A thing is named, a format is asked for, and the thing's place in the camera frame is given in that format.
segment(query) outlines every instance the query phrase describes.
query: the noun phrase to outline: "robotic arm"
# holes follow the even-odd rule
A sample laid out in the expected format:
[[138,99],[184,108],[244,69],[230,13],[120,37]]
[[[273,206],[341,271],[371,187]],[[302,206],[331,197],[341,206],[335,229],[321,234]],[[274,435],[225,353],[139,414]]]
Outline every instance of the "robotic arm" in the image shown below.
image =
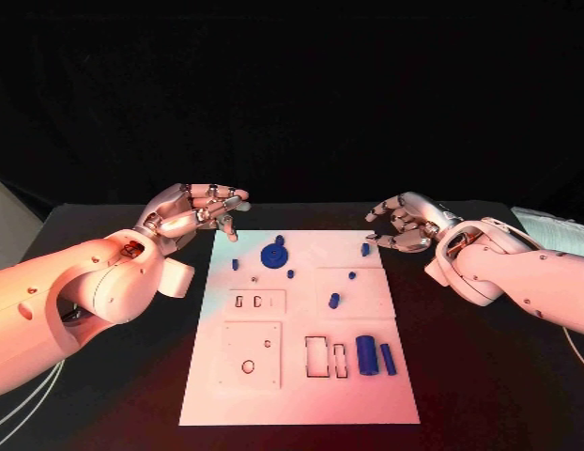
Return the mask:
[[[166,258],[197,228],[237,240],[230,210],[249,194],[175,184],[145,206],[133,228],[0,271],[0,395],[71,355],[109,327],[129,322],[159,291],[182,298],[194,268]],[[57,300],[76,309],[57,313]]]
[[505,293],[538,318],[584,334],[584,257],[542,249],[518,229],[492,218],[463,221],[440,204],[404,193],[375,206],[367,221],[393,209],[395,237],[371,243],[420,252],[437,242],[424,268],[466,301],[485,306]]

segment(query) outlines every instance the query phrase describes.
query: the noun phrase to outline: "white board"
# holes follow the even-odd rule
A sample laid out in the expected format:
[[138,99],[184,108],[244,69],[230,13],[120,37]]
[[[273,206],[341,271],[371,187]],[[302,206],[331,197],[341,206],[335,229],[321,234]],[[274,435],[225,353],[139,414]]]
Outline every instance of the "white board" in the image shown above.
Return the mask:
[[[179,425],[418,423],[374,246],[361,256],[370,233],[240,230],[236,243],[215,234]],[[289,259],[272,270],[259,255],[277,235]],[[328,307],[332,292],[341,296],[335,309]],[[236,307],[237,296],[241,307]],[[355,337],[362,334],[375,340],[375,376],[358,371]],[[310,364],[323,366],[326,359],[328,377],[308,378],[308,336],[325,337],[323,344],[312,340]],[[394,376],[384,367],[382,343],[391,348]]]

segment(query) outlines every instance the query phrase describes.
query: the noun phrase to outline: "circular hole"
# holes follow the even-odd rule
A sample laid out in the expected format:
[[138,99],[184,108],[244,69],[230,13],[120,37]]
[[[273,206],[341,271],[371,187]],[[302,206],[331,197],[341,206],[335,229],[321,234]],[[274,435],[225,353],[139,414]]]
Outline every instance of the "circular hole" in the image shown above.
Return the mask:
[[254,371],[254,362],[251,360],[246,360],[241,363],[241,371],[244,374],[250,374]]
[[21,315],[27,320],[31,320],[31,319],[32,319],[32,310],[28,308],[28,306],[27,306],[24,303],[21,303],[21,304],[17,306],[17,310],[18,310],[20,315]]

